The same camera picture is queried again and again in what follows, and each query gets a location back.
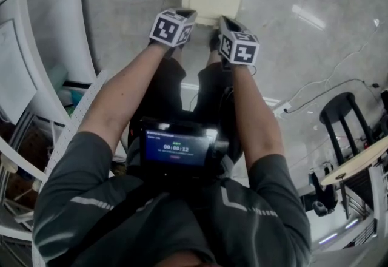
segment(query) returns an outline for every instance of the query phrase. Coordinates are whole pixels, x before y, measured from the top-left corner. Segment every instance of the black pants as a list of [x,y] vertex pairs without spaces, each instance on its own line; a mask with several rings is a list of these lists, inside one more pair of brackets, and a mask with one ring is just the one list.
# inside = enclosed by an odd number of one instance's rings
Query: black pants
[[217,129],[229,141],[228,156],[234,163],[243,154],[236,129],[232,74],[213,63],[199,72],[197,105],[193,112],[182,110],[181,83],[186,73],[174,59],[163,59],[153,76],[138,110],[130,121],[128,145],[139,136],[142,117],[160,121],[193,121]]
[[[325,175],[330,173],[330,170],[328,167],[325,167]],[[316,195],[318,196],[318,201],[323,203],[323,205],[327,209],[333,209],[336,205],[335,201],[335,194],[334,194],[334,186],[333,185],[327,185],[325,190],[322,189],[318,177],[315,173],[311,174],[311,179],[313,181],[313,185],[315,188]]]

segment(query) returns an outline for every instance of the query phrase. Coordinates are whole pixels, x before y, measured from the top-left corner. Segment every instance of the gray t-shirt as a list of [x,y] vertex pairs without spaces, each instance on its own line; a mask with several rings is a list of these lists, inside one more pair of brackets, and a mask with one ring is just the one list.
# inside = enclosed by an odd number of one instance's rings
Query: gray t-shirt
[[[142,184],[130,175],[108,178],[111,160],[109,146],[93,133],[77,133],[70,142],[35,206],[33,241],[45,261],[77,245]],[[285,158],[258,160],[249,183],[245,188],[225,178],[202,188],[198,210],[205,227],[188,202],[161,193],[84,251],[73,266],[148,267],[179,251],[193,251],[204,262],[224,267],[307,266],[310,225]]]

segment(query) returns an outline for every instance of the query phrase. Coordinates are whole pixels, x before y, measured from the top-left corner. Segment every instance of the leg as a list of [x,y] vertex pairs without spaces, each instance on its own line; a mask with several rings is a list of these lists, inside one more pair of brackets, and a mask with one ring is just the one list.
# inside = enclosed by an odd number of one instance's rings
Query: leg
[[236,128],[232,74],[222,70],[221,57],[212,50],[207,66],[198,74],[199,91],[195,118],[218,129],[219,136],[229,141],[228,156],[236,163],[243,151]]
[[210,52],[209,59],[207,60],[206,67],[213,63],[221,62],[221,56],[218,54],[217,50]]
[[129,124],[128,146],[139,136],[142,117],[168,121],[182,111],[181,82],[186,76],[179,64],[181,49],[174,51],[171,59],[163,59]]
[[320,196],[323,193],[322,187],[319,183],[318,177],[316,177],[315,173],[311,173],[311,179],[313,181],[313,185],[316,191],[316,194]]

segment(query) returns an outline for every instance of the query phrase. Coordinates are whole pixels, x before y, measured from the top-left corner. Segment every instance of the cable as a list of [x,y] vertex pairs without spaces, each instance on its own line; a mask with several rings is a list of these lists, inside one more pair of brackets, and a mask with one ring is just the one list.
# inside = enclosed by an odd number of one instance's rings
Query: cable
[[190,101],[190,106],[189,106],[189,111],[192,111],[192,103],[194,101],[194,99],[198,96],[198,93],[192,98],[192,100]]
[[319,95],[313,97],[311,100],[309,100],[309,101],[307,101],[306,103],[300,105],[300,106],[299,106],[297,109],[295,109],[295,110],[292,110],[292,111],[289,112],[287,109],[284,109],[283,111],[284,111],[286,114],[295,113],[296,111],[302,109],[304,106],[308,105],[309,103],[311,103],[311,102],[314,101],[315,99],[318,99],[319,97],[323,96],[323,95],[326,94],[327,92],[330,92],[330,91],[332,91],[333,89],[335,89],[335,88],[337,88],[337,87],[339,87],[339,86],[342,86],[343,84],[349,83],[349,82],[351,82],[351,81],[361,81],[361,82],[364,84],[365,88],[368,89],[368,91],[371,92],[371,94],[373,95],[373,97],[374,97],[374,99],[376,100],[376,102],[379,103],[379,100],[376,98],[375,94],[369,89],[370,86],[368,86],[368,85],[365,83],[365,81],[363,81],[363,80],[361,80],[361,79],[358,79],[358,78],[352,78],[352,79],[345,80],[345,81],[343,81],[343,82],[341,82],[341,83],[335,85],[334,87],[330,88],[329,90],[326,90],[326,91],[322,92],[321,94],[319,94]]
[[[347,138],[346,136],[343,136],[343,135],[337,135],[337,137],[339,138]],[[302,162],[304,159],[306,159],[308,156],[311,156],[314,152],[316,152],[319,148],[321,148],[323,146],[323,144],[325,144],[328,140],[330,139],[330,137],[327,137],[321,144],[319,144],[316,148],[314,148],[311,152],[309,152],[306,156],[304,156],[302,159],[300,159],[298,162],[294,163],[293,165],[290,166],[290,169],[299,165],[300,162]],[[355,138],[354,139],[354,142],[355,141],[360,141],[362,142],[362,139],[360,138]]]
[[253,73],[252,76],[255,76],[257,73],[257,68],[255,66],[253,66],[253,68],[255,69],[255,73]]
[[372,40],[374,34],[378,31],[378,29],[379,29],[384,23],[385,23],[385,21],[382,22],[382,23],[380,23],[380,25],[376,28],[376,30],[374,30],[373,33],[369,36],[369,39],[367,40],[367,42],[366,42],[365,44],[363,44],[363,45],[361,46],[361,48],[360,48],[358,51],[352,52],[352,53],[348,54],[347,56],[345,56],[345,57],[344,57],[344,58],[343,58],[343,59],[342,59],[335,67],[334,67],[333,72],[330,74],[330,76],[329,76],[328,78],[323,79],[323,80],[321,80],[321,81],[312,81],[311,83],[308,83],[308,84],[304,85],[302,88],[300,88],[300,89],[296,92],[296,94],[294,94],[293,97],[291,97],[291,99],[287,100],[288,103],[290,103],[292,100],[294,100],[294,99],[299,95],[299,93],[301,93],[301,91],[302,91],[303,89],[305,89],[305,88],[306,88],[307,86],[309,86],[309,85],[325,83],[324,86],[325,86],[325,90],[326,90],[327,83],[330,84],[330,79],[332,79],[332,77],[334,76],[335,71],[337,70],[337,68],[338,68],[345,60],[349,59],[351,56],[356,55],[356,54],[362,52],[363,49],[365,48],[365,46],[368,45],[368,43],[370,43],[370,41]]

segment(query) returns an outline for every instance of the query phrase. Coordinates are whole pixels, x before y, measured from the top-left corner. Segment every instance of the gray floor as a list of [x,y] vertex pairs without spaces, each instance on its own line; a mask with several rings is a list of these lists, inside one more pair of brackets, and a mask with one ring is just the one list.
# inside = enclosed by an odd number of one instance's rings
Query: gray floor
[[[118,72],[147,45],[156,14],[162,8],[179,6],[179,2],[84,0],[96,65],[111,74]],[[292,99],[290,110],[351,78],[387,87],[387,18],[388,0],[242,0],[238,13],[238,20],[261,42],[255,80],[262,94],[281,101]],[[196,74],[204,67],[209,52],[208,35],[209,29],[198,27],[184,50],[188,84],[198,84]],[[367,122],[376,123],[382,104],[372,93],[379,97],[380,89],[371,93],[359,81],[345,83],[306,108],[279,118],[290,173],[298,188],[307,185],[310,167],[333,158],[319,113],[333,96],[345,91],[356,95]],[[193,93],[183,92],[182,97],[188,102]],[[349,124],[353,135],[360,137],[353,115]],[[344,132],[338,130],[337,134],[344,152],[349,151]],[[236,176],[246,176],[242,167],[236,169]]]

